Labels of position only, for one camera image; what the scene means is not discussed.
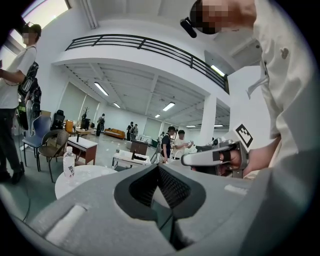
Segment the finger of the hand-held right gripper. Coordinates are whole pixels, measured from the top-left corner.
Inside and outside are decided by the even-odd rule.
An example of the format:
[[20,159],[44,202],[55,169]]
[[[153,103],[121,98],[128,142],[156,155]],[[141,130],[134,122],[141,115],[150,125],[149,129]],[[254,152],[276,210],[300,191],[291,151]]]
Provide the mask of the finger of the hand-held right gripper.
[[213,147],[197,147],[197,152],[184,154],[181,163],[184,166],[204,167],[217,166],[221,164],[220,149]]

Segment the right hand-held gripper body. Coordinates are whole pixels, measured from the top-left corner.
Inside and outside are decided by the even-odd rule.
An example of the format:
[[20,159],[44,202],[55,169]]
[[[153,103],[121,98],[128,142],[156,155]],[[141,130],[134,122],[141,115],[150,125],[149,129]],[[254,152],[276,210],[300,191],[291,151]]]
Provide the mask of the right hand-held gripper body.
[[239,152],[241,160],[239,169],[235,170],[231,168],[229,163],[224,163],[226,168],[218,166],[200,166],[196,167],[196,170],[210,175],[242,179],[244,177],[243,171],[249,163],[249,151],[253,140],[252,135],[241,123],[224,136],[213,139],[208,145],[196,146],[198,153],[215,149],[221,150],[223,147],[228,147],[227,151]]

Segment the person's right hand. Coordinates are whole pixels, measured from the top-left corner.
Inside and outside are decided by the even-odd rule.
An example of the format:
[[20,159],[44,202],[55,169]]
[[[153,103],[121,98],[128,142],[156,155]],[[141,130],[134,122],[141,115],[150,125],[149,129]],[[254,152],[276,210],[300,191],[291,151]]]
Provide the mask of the person's right hand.
[[223,151],[219,154],[221,165],[219,173],[221,176],[228,175],[232,170],[238,170],[241,166],[242,159],[238,150]]

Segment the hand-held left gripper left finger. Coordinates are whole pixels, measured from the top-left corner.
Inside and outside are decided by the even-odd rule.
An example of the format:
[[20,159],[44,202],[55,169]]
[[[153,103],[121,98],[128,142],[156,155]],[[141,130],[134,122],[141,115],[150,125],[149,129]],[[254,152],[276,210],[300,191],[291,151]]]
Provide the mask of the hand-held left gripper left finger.
[[116,185],[143,170],[93,178],[44,208],[29,226],[77,256],[168,256],[176,251],[155,221],[130,217],[116,203]]

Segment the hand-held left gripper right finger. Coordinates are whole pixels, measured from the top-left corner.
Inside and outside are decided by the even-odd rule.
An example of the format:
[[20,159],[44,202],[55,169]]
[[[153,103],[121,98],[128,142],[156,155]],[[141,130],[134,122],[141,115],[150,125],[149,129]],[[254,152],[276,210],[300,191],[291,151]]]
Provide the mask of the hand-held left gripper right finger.
[[253,180],[164,164],[181,185],[174,231],[187,252],[271,252],[300,226],[316,191],[313,163],[279,163]]

